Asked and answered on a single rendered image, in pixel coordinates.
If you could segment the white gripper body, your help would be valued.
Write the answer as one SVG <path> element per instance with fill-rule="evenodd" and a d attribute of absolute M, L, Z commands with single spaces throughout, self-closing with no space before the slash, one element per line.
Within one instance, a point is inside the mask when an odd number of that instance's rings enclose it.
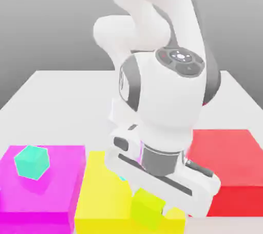
<path fill-rule="evenodd" d="M 220 189 L 216 174 L 202 169 L 183 153 L 179 154 L 175 172 L 167 176 L 149 174 L 137 161 L 113 148 L 106 150 L 104 161 L 110 171 L 192 217 L 206 217 Z"/>

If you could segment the small lime cube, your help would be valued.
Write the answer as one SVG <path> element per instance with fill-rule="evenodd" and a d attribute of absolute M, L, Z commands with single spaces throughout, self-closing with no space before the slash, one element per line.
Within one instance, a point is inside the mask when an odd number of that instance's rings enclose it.
<path fill-rule="evenodd" d="M 163 218 L 165 201 L 140 188 L 131 199 L 130 215 L 135 222 L 156 230 Z"/>

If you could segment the large red box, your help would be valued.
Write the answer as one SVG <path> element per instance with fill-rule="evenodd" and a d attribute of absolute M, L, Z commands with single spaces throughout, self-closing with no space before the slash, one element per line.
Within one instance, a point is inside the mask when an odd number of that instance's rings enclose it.
<path fill-rule="evenodd" d="M 263 217 L 263 149 L 248 130 L 195 130 L 187 158 L 220 178 L 210 217 Z"/>

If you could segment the small teal cube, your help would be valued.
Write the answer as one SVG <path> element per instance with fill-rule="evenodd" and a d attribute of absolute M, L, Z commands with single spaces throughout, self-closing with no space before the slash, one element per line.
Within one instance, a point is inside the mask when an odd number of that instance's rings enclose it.
<path fill-rule="evenodd" d="M 26 146 L 14 157 L 14 163 L 19 176 L 37 181 L 50 167 L 48 149 Z"/>

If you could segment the large magenta box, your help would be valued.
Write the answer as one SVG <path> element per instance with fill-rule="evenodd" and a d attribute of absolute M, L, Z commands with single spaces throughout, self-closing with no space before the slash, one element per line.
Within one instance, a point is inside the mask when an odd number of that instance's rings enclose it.
<path fill-rule="evenodd" d="M 10 146 L 0 160 L 0 234 L 73 234 L 86 167 L 84 146 L 46 146 L 50 167 L 37 181 L 18 176 Z"/>

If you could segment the large yellow box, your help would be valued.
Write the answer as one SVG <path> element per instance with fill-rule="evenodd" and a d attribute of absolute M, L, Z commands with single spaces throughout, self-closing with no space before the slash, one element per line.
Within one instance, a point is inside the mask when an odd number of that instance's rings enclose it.
<path fill-rule="evenodd" d="M 104 165 L 104 152 L 91 151 L 74 217 L 76 234 L 184 234 L 185 214 L 173 208 L 150 230 L 130 215 L 132 192 Z"/>

